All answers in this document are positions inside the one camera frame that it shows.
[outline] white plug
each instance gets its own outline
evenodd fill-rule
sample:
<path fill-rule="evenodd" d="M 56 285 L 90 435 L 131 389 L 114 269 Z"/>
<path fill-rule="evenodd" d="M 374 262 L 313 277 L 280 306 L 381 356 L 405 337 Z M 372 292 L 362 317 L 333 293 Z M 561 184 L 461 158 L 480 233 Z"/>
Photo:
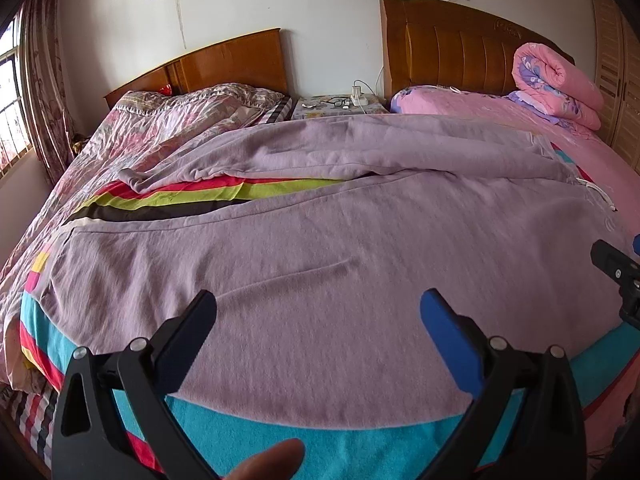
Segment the white plug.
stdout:
<path fill-rule="evenodd" d="M 369 101 L 362 94 L 362 89 L 359 86 L 351 87 L 351 102 L 354 106 L 366 106 L 369 104 Z"/>

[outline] nightstand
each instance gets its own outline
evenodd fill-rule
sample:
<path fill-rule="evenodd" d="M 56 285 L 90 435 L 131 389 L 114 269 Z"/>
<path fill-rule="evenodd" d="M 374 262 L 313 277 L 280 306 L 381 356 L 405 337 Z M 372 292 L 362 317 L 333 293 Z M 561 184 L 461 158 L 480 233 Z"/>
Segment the nightstand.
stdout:
<path fill-rule="evenodd" d="M 369 114 L 388 114 L 388 111 L 378 98 L 372 94 L 364 94 L 369 103 L 363 106 Z M 311 119 L 313 117 L 331 117 L 338 115 L 362 115 L 364 112 L 359 106 L 354 106 L 348 95 L 317 95 L 314 97 L 300 98 L 296 104 L 291 120 Z"/>

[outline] headboard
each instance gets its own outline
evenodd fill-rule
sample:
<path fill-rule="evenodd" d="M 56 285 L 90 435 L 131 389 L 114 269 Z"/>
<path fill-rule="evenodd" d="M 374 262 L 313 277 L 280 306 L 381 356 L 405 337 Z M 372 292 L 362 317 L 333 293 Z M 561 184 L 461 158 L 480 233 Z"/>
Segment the headboard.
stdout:
<path fill-rule="evenodd" d="M 244 83 L 287 93 L 280 29 L 271 28 L 206 46 L 135 78 L 104 98 L 113 105 L 129 90 L 158 91 L 170 84 L 174 95 L 220 83 Z"/>
<path fill-rule="evenodd" d="M 385 98 L 413 85 L 507 94 L 516 49 L 547 38 L 482 10 L 443 0 L 380 0 Z"/>

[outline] louvered door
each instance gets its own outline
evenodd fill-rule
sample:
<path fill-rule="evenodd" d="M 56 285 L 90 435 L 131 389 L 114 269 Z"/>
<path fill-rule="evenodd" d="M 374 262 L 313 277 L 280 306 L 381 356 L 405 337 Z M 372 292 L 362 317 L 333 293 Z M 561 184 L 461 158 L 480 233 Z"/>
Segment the louvered door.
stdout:
<path fill-rule="evenodd" d="M 622 102 L 624 72 L 622 16 L 613 0 L 593 0 L 596 21 L 596 86 L 604 97 L 598 136 L 611 144 Z"/>
<path fill-rule="evenodd" d="M 622 104 L 611 147 L 640 173 L 640 42 L 622 18 L 625 73 Z"/>

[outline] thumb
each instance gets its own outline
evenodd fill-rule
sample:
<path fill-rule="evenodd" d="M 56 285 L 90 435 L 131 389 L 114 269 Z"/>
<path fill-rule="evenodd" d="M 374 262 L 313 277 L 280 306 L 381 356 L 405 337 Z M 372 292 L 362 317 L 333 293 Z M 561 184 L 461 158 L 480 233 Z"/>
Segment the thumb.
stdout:
<path fill-rule="evenodd" d="M 301 440 L 283 440 L 241 462 L 225 480 L 289 480 L 304 457 L 305 445 Z"/>

